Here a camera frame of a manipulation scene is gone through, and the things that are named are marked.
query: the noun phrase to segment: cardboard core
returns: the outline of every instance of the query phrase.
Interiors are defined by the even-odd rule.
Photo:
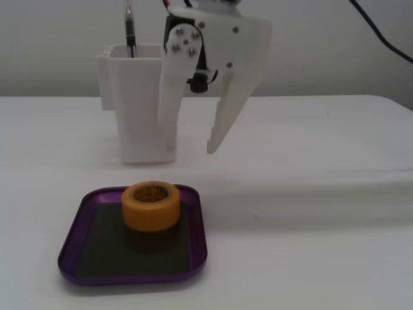
[[[160,202],[169,196],[169,190],[159,185],[145,185],[136,189],[132,194],[133,199],[144,203]]]

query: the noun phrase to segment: pen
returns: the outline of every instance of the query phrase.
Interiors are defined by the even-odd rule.
[[[132,7],[129,0],[126,0],[126,12],[125,12],[125,27],[126,27],[126,47],[128,49],[128,57],[136,57],[136,40],[135,40],[135,27],[134,27],[134,15],[132,13]]]

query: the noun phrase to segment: yellow tape roll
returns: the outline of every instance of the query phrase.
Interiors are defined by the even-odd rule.
[[[150,181],[132,185],[122,194],[123,221],[135,231],[162,231],[175,225],[181,215],[179,189]]]

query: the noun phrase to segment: white wall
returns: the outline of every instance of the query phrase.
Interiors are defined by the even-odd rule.
[[[359,2],[413,55],[412,0]],[[161,0],[133,5],[138,40],[160,43]],[[387,50],[347,0],[243,0],[239,8],[274,27],[270,70],[256,95],[376,94],[413,108],[413,65]],[[96,96],[94,56],[122,42],[123,0],[1,1],[0,95]]]

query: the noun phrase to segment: white plastic bracket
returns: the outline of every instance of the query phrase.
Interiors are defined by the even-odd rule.
[[[166,147],[176,147],[177,119],[186,81],[194,76],[202,40],[197,28],[179,24],[171,29],[163,51],[159,82],[158,123],[166,132]]]
[[[194,20],[203,38],[206,64],[223,83],[215,124],[207,145],[214,153],[267,71],[270,21],[243,17],[236,9],[211,12],[173,7],[170,13]]]

